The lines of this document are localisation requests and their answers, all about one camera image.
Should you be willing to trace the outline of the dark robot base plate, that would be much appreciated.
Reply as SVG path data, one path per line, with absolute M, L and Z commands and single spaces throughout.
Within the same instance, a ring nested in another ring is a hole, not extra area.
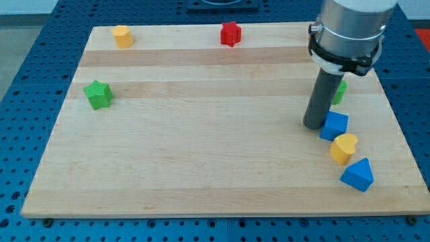
M 188 12 L 258 10 L 259 0 L 186 0 Z

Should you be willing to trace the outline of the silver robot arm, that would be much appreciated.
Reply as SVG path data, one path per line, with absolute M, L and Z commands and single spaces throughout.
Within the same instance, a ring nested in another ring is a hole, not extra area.
M 332 75 L 366 75 L 382 52 L 384 30 L 397 0 L 324 0 L 309 25 L 308 51 Z

